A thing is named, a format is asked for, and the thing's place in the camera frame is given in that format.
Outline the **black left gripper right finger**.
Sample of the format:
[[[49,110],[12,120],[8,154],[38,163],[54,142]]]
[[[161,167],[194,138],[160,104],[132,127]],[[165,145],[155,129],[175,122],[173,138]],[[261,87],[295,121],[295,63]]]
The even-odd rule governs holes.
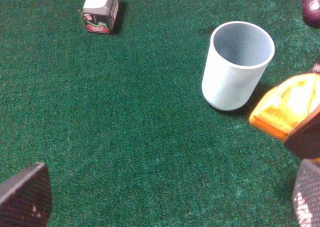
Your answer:
[[[301,227],[320,225],[320,160],[304,159],[297,172],[292,203]]]

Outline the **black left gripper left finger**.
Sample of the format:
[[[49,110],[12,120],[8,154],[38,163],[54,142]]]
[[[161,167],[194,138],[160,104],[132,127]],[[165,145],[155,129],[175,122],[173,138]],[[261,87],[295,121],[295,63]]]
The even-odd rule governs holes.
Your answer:
[[[0,185],[0,225],[46,227],[52,204],[48,167],[33,163]]]

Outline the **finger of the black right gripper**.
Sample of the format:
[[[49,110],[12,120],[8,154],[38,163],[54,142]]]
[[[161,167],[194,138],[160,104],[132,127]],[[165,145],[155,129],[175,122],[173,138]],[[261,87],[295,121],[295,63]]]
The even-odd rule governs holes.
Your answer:
[[[309,70],[309,73],[320,74],[320,59],[318,59]]]
[[[300,159],[320,157],[320,113],[315,111],[298,124],[284,141],[284,146]]]

